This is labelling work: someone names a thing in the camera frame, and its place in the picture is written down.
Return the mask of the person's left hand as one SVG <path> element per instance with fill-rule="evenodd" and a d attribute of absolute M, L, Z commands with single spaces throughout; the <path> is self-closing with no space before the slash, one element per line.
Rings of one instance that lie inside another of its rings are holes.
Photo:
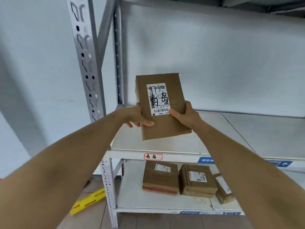
<path fill-rule="evenodd" d="M 143 117 L 140 103 L 136 103 L 133 107 L 122 108 L 118 110 L 118 113 L 123 119 L 123 123 L 125 123 L 129 128 L 132 128 L 133 125 L 136 126 L 136 118 Z"/>

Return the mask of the person's right hand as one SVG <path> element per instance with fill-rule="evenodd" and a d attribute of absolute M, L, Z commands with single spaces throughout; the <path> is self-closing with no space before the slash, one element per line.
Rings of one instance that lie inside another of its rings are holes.
<path fill-rule="evenodd" d="M 185 119 L 178 121 L 184 126 L 195 130 L 203 122 L 203 120 L 200 117 L 199 113 L 193 109 L 191 102 L 185 101 L 185 106 Z"/>

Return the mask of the cardboard parcel with handwritten label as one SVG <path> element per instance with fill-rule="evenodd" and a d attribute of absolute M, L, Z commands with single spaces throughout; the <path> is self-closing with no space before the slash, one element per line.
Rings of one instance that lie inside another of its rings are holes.
<path fill-rule="evenodd" d="M 169 109 L 185 113 L 185 98 L 179 73 L 136 76 L 135 93 L 143 117 L 155 123 L 152 127 L 142 126 L 143 141 L 192 132 L 169 113 Z"/>

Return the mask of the person's right forearm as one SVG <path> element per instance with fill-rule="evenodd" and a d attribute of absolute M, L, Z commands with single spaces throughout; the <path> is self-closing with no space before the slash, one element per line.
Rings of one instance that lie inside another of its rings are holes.
<path fill-rule="evenodd" d="M 255 229 L 305 229 L 305 190 L 298 183 L 202 119 L 192 129 Z"/>

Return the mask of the person's left forearm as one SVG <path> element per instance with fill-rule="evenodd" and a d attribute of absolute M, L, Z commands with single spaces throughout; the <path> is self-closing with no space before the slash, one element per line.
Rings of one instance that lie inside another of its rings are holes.
<path fill-rule="evenodd" d="M 56 229 L 124 123 L 122 109 L 60 139 L 0 181 L 0 229 Z"/>

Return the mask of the white metal shelving rack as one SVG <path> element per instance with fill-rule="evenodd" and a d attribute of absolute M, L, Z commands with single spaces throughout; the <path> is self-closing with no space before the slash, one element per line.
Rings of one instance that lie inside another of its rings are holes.
<path fill-rule="evenodd" d="M 123 126 L 99 164 L 112 226 L 118 213 L 244 215 L 235 200 L 142 190 L 147 162 L 208 165 L 197 135 L 168 114 L 187 97 L 203 119 L 305 188 L 305 0 L 106 0 L 96 29 L 93 0 L 66 0 L 91 122 L 106 115 L 102 65 L 109 34 L 115 104 L 140 102 L 155 122 Z"/>

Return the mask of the white shelf label red border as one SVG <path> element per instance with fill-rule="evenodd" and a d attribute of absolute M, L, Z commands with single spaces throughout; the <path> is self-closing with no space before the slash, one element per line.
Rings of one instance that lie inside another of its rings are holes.
<path fill-rule="evenodd" d="M 163 154 L 145 153 L 143 156 L 144 160 L 162 161 Z"/>

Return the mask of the cardboard parcel with red stripe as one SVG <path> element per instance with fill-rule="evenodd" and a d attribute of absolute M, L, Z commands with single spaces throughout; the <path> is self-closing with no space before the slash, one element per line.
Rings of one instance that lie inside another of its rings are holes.
<path fill-rule="evenodd" d="M 179 193 L 178 165 L 163 161 L 146 161 L 142 189 L 162 194 Z"/>

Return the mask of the plain cardboard parcel white label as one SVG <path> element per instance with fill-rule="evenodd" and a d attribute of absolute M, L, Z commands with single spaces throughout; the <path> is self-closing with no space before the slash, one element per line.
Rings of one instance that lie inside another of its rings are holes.
<path fill-rule="evenodd" d="M 183 164 L 178 175 L 181 195 L 211 198 L 218 191 L 209 166 Z"/>

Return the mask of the small cardboard parcel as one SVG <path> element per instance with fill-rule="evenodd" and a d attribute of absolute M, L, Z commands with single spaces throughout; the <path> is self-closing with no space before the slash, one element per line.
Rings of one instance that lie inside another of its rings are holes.
<path fill-rule="evenodd" d="M 231 189 L 227 185 L 226 181 L 224 180 L 223 176 L 220 173 L 213 174 L 217 185 L 217 192 L 216 197 L 219 200 L 220 204 L 227 204 L 236 200 L 235 196 L 233 195 Z"/>

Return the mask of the yellow tape strip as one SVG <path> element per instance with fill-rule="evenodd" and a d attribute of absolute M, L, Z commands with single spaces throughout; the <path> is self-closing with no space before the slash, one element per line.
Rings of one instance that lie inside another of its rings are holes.
<path fill-rule="evenodd" d="M 85 208 L 97 203 L 106 197 L 105 188 L 101 188 L 88 196 L 76 201 L 70 210 L 70 215 L 75 215 Z"/>

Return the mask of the blue shelf label strip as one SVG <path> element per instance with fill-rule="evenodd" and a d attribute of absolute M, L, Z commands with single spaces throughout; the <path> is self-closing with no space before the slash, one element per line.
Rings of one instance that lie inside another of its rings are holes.
<path fill-rule="evenodd" d="M 200 215 L 245 215 L 244 212 L 220 212 L 220 211 L 181 211 L 180 214 L 200 214 Z"/>

